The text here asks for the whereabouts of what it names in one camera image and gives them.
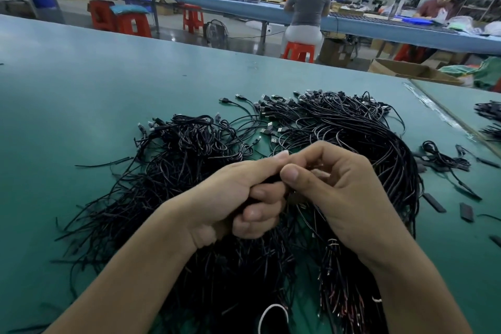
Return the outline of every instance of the hand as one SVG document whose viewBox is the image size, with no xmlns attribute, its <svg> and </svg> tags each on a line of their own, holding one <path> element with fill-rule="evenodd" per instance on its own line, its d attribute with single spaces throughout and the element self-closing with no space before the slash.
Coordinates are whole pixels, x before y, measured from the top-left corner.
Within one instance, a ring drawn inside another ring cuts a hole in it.
<svg viewBox="0 0 501 334">
<path fill-rule="evenodd" d="M 364 156 L 317 141 L 289 162 L 281 179 L 322 210 L 341 242 L 367 267 L 390 261 L 395 246 L 412 240 Z"/>
<path fill-rule="evenodd" d="M 180 201 L 184 210 L 195 246 L 201 248 L 214 243 L 227 234 L 231 226 L 233 234 L 243 239 L 259 238 L 274 228 L 285 207 L 286 186 L 281 181 L 262 182 L 278 174 L 288 158 L 289 152 L 283 151 L 272 158 L 227 165 L 177 196 L 175 200 Z M 232 222 L 227 222 L 227 217 L 248 198 L 260 202 L 246 206 Z"/>
</svg>

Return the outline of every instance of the green table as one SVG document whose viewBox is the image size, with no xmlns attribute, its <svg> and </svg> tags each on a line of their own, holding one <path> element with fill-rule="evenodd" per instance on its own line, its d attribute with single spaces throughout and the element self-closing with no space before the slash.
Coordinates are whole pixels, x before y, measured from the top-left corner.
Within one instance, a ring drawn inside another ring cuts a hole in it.
<svg viewBox="0 0 501 334">
<path fill-rule="evenodd" d="M 440 83 L 419 80 L 413 80 L 412 83 L 501 158 L 501 143 L 485 141 L 489 139 L 488 135 L 479 132 L 494 121 L 478 115 L 474 110 L 477 103 L 500 101 L 501 94 L 464 87 L 451 88 Z"/>
<path fill-rule="evenodd" d="M 66 244 L 55 217 L 67 221 L 76 204 L 108 192 L 108 168 L 76 169 L 135 151 L 136 123 L 152 116 L 241 116 L 220 97 L 240 93 L 291 96 L 293 90 L 323 89 L 347 94 L 369 90 L 393 105 L 407 125 L 404 140 L 415 150 L 425 140 L 454 154 L 461 144 L 478 156 L 496 157 L 426 108 L 405 87 L 384 75 L 133 37 L 59 24 L 0 16 L 0 332 L 48 323 L 71 300 L 69 267 L 50 264 Z M 402 132 L 396 120 L 392 128 Z M 428 192 L 448 210 L 437 214 L 422 202 L 419 244 L 435 262 L 475 333 L 498 327 L 501 249 L 487 238 L 501 224 L 484 218 L 472 225 L 459 216 L 459 203 L 476 213 L 501 215 L 501 171 L 474 163 L 460 178 L 484 198 L 475 203 L 433 172 L 424 174 Z M 91 274 L 78 278 L 81 291 Z M 296 333 L 329 333 L 319 321 L 314 285 L 302 280 L 294 314 Z"/>
</svg>

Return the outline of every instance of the blue cushion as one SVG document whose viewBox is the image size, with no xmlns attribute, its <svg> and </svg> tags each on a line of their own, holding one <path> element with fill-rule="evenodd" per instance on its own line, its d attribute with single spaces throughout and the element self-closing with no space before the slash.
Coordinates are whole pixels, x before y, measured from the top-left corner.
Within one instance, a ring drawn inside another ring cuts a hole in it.
<svg viewBox="0 0 501 334">
<path fill-rule="evenodd" d="M 120 15 L 128 12 L 148 13 L 148 10 L 146 8 L 144 8 L 143 6 L 137 6 L 135 4 L 111 6 L 110 9 L 111 12 L 113 12 L 115 15 Z"/>
</svg>

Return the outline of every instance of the floor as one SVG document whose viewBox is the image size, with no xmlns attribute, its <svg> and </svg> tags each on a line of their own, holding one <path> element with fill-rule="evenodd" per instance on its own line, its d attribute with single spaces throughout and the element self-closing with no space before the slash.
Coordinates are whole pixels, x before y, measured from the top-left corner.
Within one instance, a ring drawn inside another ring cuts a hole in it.
<svg viewBox="0 0 501 334">
<path fill-rule="evenodd" d="M 59 6 L 63 11 L 63 16 L 66 24 L 78 27 L 86 27 L 92 29 L 92 21 L 90 13 L 87 12 L 87 3 L 89 0 L 58 0 Z M 204 21 L 211 20 L 221 21 L 228 30 L 228 50 L 251 53 L 256 55 L 264 55 L 268 57 L 278 58 L 281 53 L 281 42 L 283 31 L 285 28 L 280 25 L 270 25 L 270 29 L 266 35 L 266 43 L 260 43 L 260 23 L 254 22 L 245 23 L 244 21 L 235 18 L 228 18 L 221 15 L 212 15 L 204 13 Z M 191 34 L 182 29 L 182 15 L 174 14 L 170 16 L 158 15 L 160 26 L 160 34 L 156 35 L 154 29 L 153 15 L 148 16 L 148 21 L 152 26 L 153 37 L 161 40 L 176 41 L 186 44 L 209 46 L 207 41 L 204 40 L 202 32 Z M 369 48 L 370 40 L 362 40 L 362 45 L 358 51 L 358 56 L 353 58 L 351 63 L 347 66 L 349 69 L 367 71 L 370 62 L 375 58 L 377 52 Z M 383 53 L 381 58 L 387 58 L 388 54 Z"/>
</svg>

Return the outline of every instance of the person in red shirt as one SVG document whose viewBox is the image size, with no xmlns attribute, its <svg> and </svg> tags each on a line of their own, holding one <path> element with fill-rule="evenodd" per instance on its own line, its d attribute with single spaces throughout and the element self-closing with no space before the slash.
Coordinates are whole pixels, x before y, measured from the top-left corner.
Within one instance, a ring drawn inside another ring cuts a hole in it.
<svg viewBox="0 0 501 334">
<path fill-rule="evenodd" d="M 448 20 L 457 14 L 454 0 L 429 0 L 424 3 L 415 17 L 424 17 L 428 19 Z M 405 61 L 413 63 L 423 63 L 429 59 L 437 50 L 433 48 L 417 47 L 414 45 L 404 44 L 395 56 L 395 61 Z"/>
</svg>

